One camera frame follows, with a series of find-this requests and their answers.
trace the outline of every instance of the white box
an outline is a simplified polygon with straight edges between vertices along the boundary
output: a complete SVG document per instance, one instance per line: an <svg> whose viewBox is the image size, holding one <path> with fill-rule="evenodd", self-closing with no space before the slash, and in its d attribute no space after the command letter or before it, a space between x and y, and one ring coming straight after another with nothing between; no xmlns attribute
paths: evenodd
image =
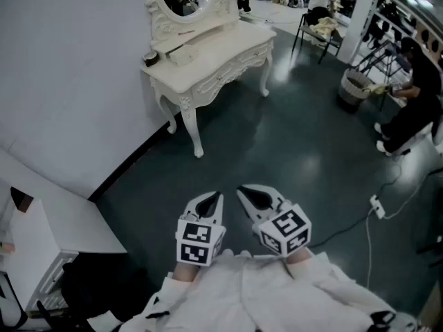
<svg viewBox="0 0 443 332"><path fill-rule="evenodd" d="M288 257L311 241L311 221L295 204L258 227L260 241L275 253Z"/></svg>
<svg viewBox="0 0 443 332"><path fill-rule="evenodd" d="M174 50L169 54L171 61L177 66L184 66L195 60L199 56L199 51L195 46L185 44L179 49Z"/></svg>

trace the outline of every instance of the table drawer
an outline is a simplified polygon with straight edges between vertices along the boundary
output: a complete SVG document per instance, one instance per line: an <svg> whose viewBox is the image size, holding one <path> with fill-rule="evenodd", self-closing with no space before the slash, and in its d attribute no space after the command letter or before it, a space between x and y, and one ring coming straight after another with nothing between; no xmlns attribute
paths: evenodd
<svg viewBox="0 0 443 332"><path fill-rule="evenodd" d="M256 59L265 60L268 50L272 48L270 43L260 44L254 48L247 50L240 54L237 58L241 64L248 64L248 62L255 61Z"/></svg>
<svg viewBox="0 0 443 332"><path fill-rule="evenodd" d="M61 252L58 255L57 259L54 260L54 263L51 264L51 267L48 269L45 278L42 279L42 282L40 283L41 285L39 287L39 293L49 294L60 279L60 277L63 275L63 265L66 263L71 263L76 257L76 254Z"/></svg>
<svg viewBox="0 0 443 332"><path fill-rule="evenodd" d="M208 76L192 87L192 96L196 107L210 104L223 85L233 81L235 65L235 60L230 60L211 76Z"/></svg>
<svg viewBox="0 0 443 332"><path fill-rule="evenodd" d="M41 298L34 298L32 301L32 306L30 308L31 311L38 311L37 302L42 302L43 307L47 310L57 310L59 308L67 308L68 304L64 301L64 298L60 291L56 291L50 295L46 295Z"/></svg>

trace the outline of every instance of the white vanity table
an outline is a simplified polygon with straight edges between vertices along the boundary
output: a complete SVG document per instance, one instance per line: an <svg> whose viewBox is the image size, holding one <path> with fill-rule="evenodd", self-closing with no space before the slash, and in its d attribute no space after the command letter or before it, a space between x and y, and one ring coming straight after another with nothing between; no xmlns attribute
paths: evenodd
<svg viewBox="0 0 443 332"><path fill-rule="evenodd" d="M247 68L264 64L260 92L267 96L266 80L272 65L272 30L239 21L238 11L229 13L230 0L205 0L188 16L178 16L164 0L147 0L152 14L152 42L160 60L142 70L150 76L156 101L176 131L176 122L166 97L180 107L192 138L195 156L204 151L197 127L196 108L210 104L223 85L237 79ZM193 50L192 60L178 66L170 53L180 48Z"/></svg>

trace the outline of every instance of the trash bin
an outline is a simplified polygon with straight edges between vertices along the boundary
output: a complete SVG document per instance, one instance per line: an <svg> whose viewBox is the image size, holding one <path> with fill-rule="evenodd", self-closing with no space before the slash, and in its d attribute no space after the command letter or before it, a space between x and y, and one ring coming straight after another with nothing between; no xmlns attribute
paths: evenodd
<svg viewBox="0 0 443 332"><path fill-rule="evenodd" d="M366 75L355 69L347 69L338 89L338 103L347 112L356 112L360 103L370 96L370 92L363 89L371 84L372 81Z"/></svg>

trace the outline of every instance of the ornate mirror frame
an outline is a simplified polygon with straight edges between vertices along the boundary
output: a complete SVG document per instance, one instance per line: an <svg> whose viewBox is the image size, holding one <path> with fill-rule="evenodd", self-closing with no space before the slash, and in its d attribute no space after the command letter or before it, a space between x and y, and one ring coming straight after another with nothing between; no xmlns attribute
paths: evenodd
<svg viewBox="0 0 443 332"><path fill-rule="evenodd" d="M227 0L205 0L198 10L188 16L173 13L164 0L146 0L145 5L152 14L152 42L156 44L177 36L205 20L221 17L228 13Z"/></svg>

